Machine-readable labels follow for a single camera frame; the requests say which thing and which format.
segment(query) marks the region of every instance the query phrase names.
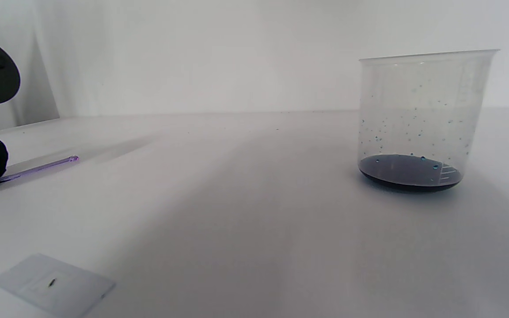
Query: white backdrop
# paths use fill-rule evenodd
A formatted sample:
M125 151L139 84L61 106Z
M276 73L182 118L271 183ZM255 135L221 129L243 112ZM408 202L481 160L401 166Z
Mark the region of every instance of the white backdrop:
M359 58L488 48L502 51L485 106L509 106L503 0L33 5L35 42L61 116L356 109Z

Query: dark liquid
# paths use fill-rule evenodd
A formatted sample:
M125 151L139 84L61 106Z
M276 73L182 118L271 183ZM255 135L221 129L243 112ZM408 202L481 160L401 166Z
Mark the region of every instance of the dark liquid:
M361 160L359 169L372 181L403 191L441 191L463 179L449 165L413 155L372 155Z

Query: clear plastic beaker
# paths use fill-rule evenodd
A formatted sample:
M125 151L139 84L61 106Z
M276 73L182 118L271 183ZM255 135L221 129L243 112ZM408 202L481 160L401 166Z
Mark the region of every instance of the clear plastic beaker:
M497 51L361 60L361 172L412 191L459 183Z

